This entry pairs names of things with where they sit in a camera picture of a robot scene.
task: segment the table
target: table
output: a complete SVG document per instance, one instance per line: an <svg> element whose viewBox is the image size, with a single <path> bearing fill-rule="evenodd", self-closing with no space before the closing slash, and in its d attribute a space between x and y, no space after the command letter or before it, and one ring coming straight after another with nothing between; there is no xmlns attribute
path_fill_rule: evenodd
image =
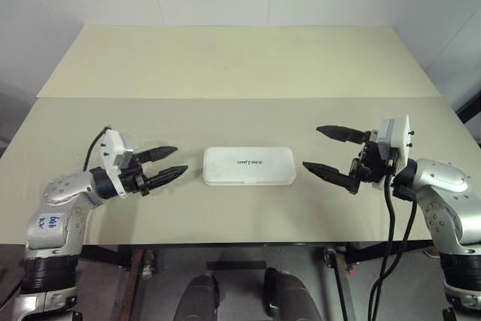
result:
<svg viewBox="0 0 481 321"><path fill-rule="evenodd" d="M383 195L357 196L321 181L302 161L346 173L359 146L320 125L375 129L409 114L411 157L452 160L481 189L481 152L394 32L386 27L162 28L87 26L0 160L0 242L25 241L25 224L47 182L80 170L105 125L136 150L179 148L146 168L189 170L145 198L111 199L89 218L86 244L381 241ZM206 186L212 146L287 146L291 186ZM99 165L96 155L90 163ZM410 205L397 200L395 238ZM418 213L411 239L430 238Z"/></svg>

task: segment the floor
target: floor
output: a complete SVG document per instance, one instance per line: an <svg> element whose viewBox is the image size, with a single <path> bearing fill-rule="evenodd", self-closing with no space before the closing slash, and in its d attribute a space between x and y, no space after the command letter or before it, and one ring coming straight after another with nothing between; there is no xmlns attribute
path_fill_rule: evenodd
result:
<svg viewBox="0 0 481 321"><path fill-rule="evenodd" d="M0 300L13 280L22 274L19 266L22 247L0 245ZM187 283L207 273L206 263L215 261L265 261L268 267L289 271L310 290L326 321L342 320L334 272L325 266L319 250L306 246L169 248L159 251L158 271L142 281L133 320L172 320ZM367 318L369 290L379 272L380 260L356 265L349 276L357 319ZM79 303L84 320L118 319L119 306L128 272L112 265L80 263ZM261 291L264 270L214 271L221 290L219 320L245 321L269 319L262 309ZM10 305L0 312L9 320ZM397 271L385 282L378 319L441 320L446 307L443 275L439 261L421 251L407 253Z"/></svg>

